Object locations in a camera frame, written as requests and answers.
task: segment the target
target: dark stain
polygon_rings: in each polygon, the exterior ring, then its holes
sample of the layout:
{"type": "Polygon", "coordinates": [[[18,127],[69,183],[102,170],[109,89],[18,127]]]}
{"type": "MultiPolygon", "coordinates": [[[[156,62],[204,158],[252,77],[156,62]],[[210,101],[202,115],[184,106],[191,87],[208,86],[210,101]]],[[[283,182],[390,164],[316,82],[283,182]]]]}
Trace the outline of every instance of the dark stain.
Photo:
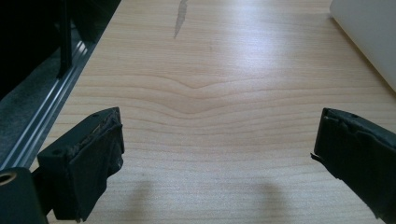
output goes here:
{"type": "Polygon", "coordinates": [[[178,32],[183,25],[184,20],[186,20],[186,13],[187,13],[187,1],[188,0],[181,0],[180,4],[178,5],[178,14],[176,20],[176,27],[175,27],[175,35],[174,39],[176,39],[178,32]]]}

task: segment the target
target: light wood surface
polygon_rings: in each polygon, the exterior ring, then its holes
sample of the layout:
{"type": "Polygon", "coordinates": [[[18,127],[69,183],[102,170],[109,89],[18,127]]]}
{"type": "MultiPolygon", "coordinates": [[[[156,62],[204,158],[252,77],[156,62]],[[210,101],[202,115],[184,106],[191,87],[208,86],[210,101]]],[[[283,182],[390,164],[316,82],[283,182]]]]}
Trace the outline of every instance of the light wood surface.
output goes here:
{"type": "Polygon", "coordinates": [[[330,3],[123,0],[43,146],[120,107],[124,165],[86,223],[383,223],[309,155],[323,107],[396,131],[330,3]]]}

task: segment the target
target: wood grain pattern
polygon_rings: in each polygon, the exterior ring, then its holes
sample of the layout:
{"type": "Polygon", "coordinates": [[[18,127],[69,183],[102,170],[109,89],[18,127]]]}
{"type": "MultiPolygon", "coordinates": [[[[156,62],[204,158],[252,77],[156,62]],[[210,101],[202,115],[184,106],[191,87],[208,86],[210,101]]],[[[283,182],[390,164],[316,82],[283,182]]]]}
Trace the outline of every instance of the wood grain pattern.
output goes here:
{"type": "Polygon", "coordinates": [[[123,0],[43,146],[120,107],[125,163],[87,223],[382,223],[309,157],[323,107],[396,131],[330,2],[185,1],[174,38],[179,0],[123,0]]]}

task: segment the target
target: black fabric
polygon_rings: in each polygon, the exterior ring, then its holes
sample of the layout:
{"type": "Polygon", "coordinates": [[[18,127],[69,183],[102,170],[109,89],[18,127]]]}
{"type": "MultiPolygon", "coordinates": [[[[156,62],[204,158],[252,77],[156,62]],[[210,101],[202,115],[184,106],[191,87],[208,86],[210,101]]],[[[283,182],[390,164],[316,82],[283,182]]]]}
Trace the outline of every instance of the black fabric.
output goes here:
{"type": "Polygon", "coordinates": [[[0,100],[60,46],[56,1],[0,1],[0,100]]]}

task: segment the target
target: table surface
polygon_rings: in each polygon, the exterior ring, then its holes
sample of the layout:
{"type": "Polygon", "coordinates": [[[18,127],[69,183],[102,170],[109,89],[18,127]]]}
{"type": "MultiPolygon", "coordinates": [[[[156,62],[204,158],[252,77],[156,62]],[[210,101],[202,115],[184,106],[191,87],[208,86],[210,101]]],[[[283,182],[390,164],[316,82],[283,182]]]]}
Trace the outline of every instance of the table surface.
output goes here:
{"type": "Polygon", "coordinates": [[[383,223],[310,158],[323,107],[396,131],[330,3],[121,1],[43,145],[120,108],[124,165],[86,223],[383,223]]]}

